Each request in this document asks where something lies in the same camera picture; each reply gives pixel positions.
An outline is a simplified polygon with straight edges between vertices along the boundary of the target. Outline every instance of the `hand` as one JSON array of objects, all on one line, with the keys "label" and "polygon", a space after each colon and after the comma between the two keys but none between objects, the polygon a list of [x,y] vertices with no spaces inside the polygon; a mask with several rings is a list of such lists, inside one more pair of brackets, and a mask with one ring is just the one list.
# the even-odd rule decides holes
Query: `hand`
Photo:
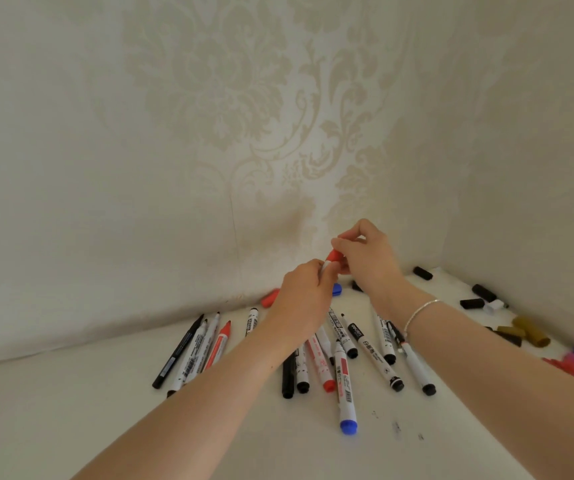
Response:
[{"label": "hand", "polygon": [[404,280],[387,235],[367,219],[334,237],[331,245],[345,255],[341,274],[351,274],[372,302],[385,299],[391,286]]},{"label": "hand", "polygon": [[340,265],[331,263],[319,279],[322,265],[320,259],[312,259],[285,274],[280,293],[265,319],[280,328],[290,351],[314,335],[327,316]]}]

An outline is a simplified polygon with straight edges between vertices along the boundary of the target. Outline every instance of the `blue cap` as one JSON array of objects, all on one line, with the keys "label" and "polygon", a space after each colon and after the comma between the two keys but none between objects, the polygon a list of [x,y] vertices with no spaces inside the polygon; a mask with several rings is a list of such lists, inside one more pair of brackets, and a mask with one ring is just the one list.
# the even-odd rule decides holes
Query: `blue cap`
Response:
[{"label": "blue cap", "polygon": [[351,419],[345,419],[344,421],[340,421],[340,430],[345,435],[355,435],[358,432],[358,423]]}]

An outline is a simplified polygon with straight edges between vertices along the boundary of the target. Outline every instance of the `person's left arm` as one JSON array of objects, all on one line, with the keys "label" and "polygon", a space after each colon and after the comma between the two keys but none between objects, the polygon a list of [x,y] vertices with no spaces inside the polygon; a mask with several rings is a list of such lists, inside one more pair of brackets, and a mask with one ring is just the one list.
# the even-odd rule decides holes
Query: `person's left arm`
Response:
[{"label": "person's left arm", "polygon": [[72,480],[207,480],[269,375],[323,323],[338,263],[285,275],[266,319],[96,456]]}]

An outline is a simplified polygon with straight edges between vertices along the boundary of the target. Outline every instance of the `bracelet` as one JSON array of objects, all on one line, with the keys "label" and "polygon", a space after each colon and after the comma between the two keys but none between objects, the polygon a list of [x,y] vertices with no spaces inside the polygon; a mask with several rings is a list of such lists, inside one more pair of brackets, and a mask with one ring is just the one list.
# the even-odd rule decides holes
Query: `bracelet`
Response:
[{"label": "bracelet", "polygon": [[431,305],[432,303],[440,303],[442,301],[443,301],[442,299],[433,299],[431,301],[428,301],[427,303],[422,305],[420,308],[418,308],[414,313],[412,313],[409,320],[407,320],[407,324],[405,324],[405,328],[403,330],[403,335],[405,336],[405,338],[407,338],[407,328],[409,328],[409,324],[411,323],[411,320],[416,318],[416,315],[418,315],[420,312],[422,312],[427,306]]}]

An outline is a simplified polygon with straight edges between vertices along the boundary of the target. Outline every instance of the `person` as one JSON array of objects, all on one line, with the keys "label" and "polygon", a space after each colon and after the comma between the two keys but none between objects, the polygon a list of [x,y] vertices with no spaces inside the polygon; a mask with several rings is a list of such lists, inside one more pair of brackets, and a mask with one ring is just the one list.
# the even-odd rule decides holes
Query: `person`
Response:
[{"label": "person", "polygon": [[[375,310],[403,330],[428,293],[407,282],[387,236],[366,219],[332,239],[345,258],[287,273],[255,331],[164,401],[74,480],[207,480],[269,375],[323,323],[338,274],[351,273]],[[409,342],[538,480],[574,478],[574,378],[444,303],[424,307]]]}]

